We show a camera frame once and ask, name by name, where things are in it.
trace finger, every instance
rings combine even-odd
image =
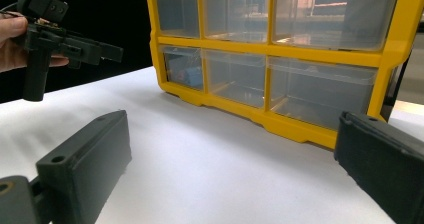
[[[23,17],[23,15],[21,13],[19,13],[19,12],[10,12],[10,11],[8,11],[6,13],[2,13],[0,15],[0,19],[14,18],[16,16],[22,16]]]
[[[1,46],[4,41],[11,37],[17,37],[24,34],[28,25],[25,17],[16,17],[0,20],[0,43]]]
[[[65,66],[69,63],[66,57],[52,57],[50,59],[50,66]]]
[[[58,57],[58,58],[67,58],[67,57],[65,57],[64,55],[62,55],[62,54],[52,54],[52,58],[53,57]]]
[[[0,49],[0,72],[26,66],[28,53],[16,43],[7,40]]]

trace black plastic object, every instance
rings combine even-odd
[[[424,33],[424,22],[420,22],[420,25],[418,26],[418,33]]]
[[[387,92],[384,97],[383,106],[381,107],[381,111],[380,111],[380,115],[386,121],[389,120],[390,115],[392,114],[393,108],[395,107],[397,96],[400,90],[400,86],[402,84],[406,67],[408,66],[410,56],[411,54],[409,54],[408,59],[406,59],[406,61],[402,65],[393,69],[392,76],[390,78],[390,82],[387,87]]]
[[[396,223],[424,223],[424,142],[345,112],[334,157]]]
[[[95,223],[130,161],[126,112],[100,116],[40,159],[31,183],[0,179],[0,223]]]
[[[81,62],[97,65],[101,59],[121,62],[123,49],[70,34],[59,27],[68,0],[18,0],[16,11],[28,19],[27,32],[15,38],[29,52],[23,99],[42,101],[52,54],[68,57],[68,67]]]

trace grip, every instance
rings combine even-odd
[[[24,100],[33,102],[43,100],[50,59],[50,51],[30,51],[23,92]]]

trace black background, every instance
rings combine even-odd
[[[17,0],[0,0],[0,8]],[[120,75],[152,65],[146,0],[77,0],[60,26],[86,38],[124,48],[121,63],[103,60],[81,69],[50,68],[46,92]],[[0,73],[0,103],[22,98],[25,68]]]

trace white table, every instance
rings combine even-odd
[[[120,109],[133,160],[97,223],[393,223],[332,152],[185,103],[153,68],[0,105],[0,176],[33,179],[36,161]],[[390,123],[424,140],[422,106],[398,103]]]

